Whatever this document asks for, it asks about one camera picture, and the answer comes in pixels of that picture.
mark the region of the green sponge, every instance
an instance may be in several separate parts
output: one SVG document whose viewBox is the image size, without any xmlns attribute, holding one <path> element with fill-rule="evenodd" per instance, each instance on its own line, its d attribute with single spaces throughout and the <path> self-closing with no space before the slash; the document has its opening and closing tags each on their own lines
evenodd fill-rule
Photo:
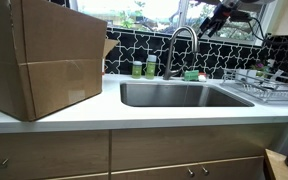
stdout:
<svg viewBox="0 0 288 180">
<path fill-rule="evenodd" d="M 185 71 L 184 81 L 197 81 L 198 80 L 198 70 Z"/>
</svg>

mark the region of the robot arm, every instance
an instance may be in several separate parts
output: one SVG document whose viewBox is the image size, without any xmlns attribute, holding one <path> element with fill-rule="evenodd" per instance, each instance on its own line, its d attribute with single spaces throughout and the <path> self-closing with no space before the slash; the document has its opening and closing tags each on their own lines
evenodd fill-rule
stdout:
<svg viewBox="0 0 288 180">
<path fill-rule="evenodd" d="M 233 12 L 235 15 L 241 15 L 241 16 L 245 15 L 245 13 L 243 14 L 237 11 L 237 7 L 240 2 L 267 4 L 272 1 L 274 0 L 223 0 L 215 8 L 213 17 L 206 18 L 204 22 L 201 24 L 200 33 L 198 34 L 198 37 L 201 38 L 207 30 L 210 30 L 208 36 L 212 37 L 214 33 L 216 33 L 224 26 L 226 20 L 232 15 Z"/>
</svg>

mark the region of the kitchen counter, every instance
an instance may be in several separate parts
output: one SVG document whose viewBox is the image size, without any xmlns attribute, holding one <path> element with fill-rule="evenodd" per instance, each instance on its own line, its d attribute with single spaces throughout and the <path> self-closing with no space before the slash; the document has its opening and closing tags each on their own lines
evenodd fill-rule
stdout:
<svg viewBox="0 0 288 180">
<path fill-rule="evenodd" d="M 254 103 L 254 107 L 130 107 L 120 101 L 119 84 L 123 81 L 187 83 L 180 79 L 164 81 L 161 77 L 154 80 L 142 77 L 134 80 L 128 75 L 106 74 L 101 94 L 34 123 L 20 122 L 0 112 L 0 133 L 288 122 L 287 105 L 266 105 L 250 97 L 247 99 Z M 207 83 L 223 88 L 221 82 L 208 80 Z"/>
</svg>

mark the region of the soap bottle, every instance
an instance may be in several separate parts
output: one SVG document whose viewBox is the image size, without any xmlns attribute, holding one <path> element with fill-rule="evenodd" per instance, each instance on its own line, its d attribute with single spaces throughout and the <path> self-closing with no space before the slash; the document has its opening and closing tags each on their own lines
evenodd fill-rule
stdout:
<svg viewBox="0 0 288 180">
<path fill-rule="evenodd" d="M 145 74 L 146 79 L 154 79 L 155 65 L 156 65 L 156 56 L 148 55 L 146 63 L 146 74 Z"/>
<path fill-rule="evenodd" d="M 132 78 L 140 79 L 141 75 L 142 75 L 142 62 L 134 61 L 133 68 L 132 68 Z"/>
</svg>

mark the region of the drawer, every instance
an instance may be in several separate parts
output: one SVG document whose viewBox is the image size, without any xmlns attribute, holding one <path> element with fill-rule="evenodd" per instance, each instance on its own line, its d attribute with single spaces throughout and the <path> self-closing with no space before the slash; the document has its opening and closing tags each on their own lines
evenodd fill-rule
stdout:
<svg viewBox="0 0 288 180">
<path fill-rule="evenodd" d="M 108 131 L 0 134 L 0 179 L 108 172 Z"/>
<path fill-rule="evenodd" d="M 258 180 L 262 168 L 263 157 L 251 157 L 113 172 L 112 180 Z"/>
<path fill-rule="evenodd" d="M 112 171 L 264 155 L 283 124 L 112 131 Z"/>
<path fill-rule="evenodd" d="M 67 176 L 61 178 L 53 178 L 47 180 L 109 180 L 108 173 L 102 174 L 87 174 L 80 176 Z"/>
</svg>

